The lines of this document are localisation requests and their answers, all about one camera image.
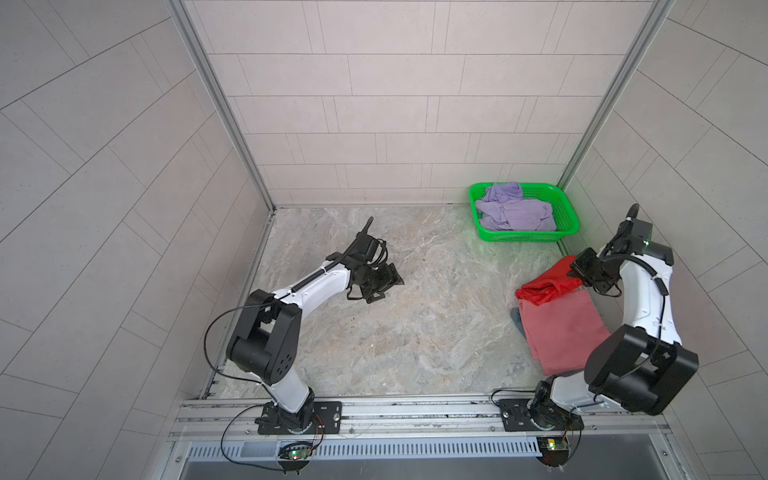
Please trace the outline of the red t-shirt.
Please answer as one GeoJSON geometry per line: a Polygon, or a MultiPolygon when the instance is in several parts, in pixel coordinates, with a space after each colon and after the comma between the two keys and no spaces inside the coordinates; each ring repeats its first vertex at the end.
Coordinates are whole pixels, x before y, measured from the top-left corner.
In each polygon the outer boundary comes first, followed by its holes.
{"type": "Polygon", "coordinates": [[[515,292],[516,298],[541,306],[578,290],[583,282],[570,274],[575,259],[573,255],[561,258],[539,277],[521,286],[515,292]]]}

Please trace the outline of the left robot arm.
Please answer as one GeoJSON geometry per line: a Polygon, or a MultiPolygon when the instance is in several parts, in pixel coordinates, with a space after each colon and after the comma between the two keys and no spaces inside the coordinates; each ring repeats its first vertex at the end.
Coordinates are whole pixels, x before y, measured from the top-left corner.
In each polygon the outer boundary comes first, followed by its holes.
{"type": "Polygon", "coordinates": [[[386,241],[369,234],[373,221],[312,273],[273,292],[254,290],[236,309],[240,316],[226,358],[246,373],[244,381],[262,384],[272,398],[261,434],[300,434],[319,424],[314,392],[294,368],[303,318],[338,294],[371,304],[404,283],[388,261],[386,241]]]}

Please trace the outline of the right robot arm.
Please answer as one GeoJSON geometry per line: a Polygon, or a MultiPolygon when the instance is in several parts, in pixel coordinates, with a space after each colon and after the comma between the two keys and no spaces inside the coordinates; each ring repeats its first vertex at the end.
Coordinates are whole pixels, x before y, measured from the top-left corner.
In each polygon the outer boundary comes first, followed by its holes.
{"type": "Polygon", "coordinates": [[[617,288],[623,323],[590,352],[581,372],[540,381],[528,410],[541,430],[575,430],[582,416],[598,411],[658,415],[698,369],[673,319],[673,251],[653,241],[653,226],[639,210],[629,208],[601,251],[587,248],[567,267],[568,277],[598,294],[617,288]]]}

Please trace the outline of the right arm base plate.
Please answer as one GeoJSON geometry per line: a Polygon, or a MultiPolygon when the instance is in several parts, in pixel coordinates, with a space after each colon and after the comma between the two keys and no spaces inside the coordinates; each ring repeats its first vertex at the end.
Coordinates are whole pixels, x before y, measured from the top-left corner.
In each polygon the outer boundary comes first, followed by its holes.
{"type": "Polygon", "coordinates": [[[584,422],[550,400],[501,399],[495,401],[506,432],[523,431],[580,431],[584,422]]]}

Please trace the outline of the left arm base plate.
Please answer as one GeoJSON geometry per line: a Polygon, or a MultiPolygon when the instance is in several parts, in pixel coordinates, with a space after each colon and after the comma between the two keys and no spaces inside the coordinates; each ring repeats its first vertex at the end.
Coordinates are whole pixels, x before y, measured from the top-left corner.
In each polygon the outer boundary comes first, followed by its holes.
{"type": "Polygon", "coordinates": [[[273,402],[263,407],[255,420],[259,435],[338,434],[342,403],[310,399],[297,412],[289,412],[273,402]]]}

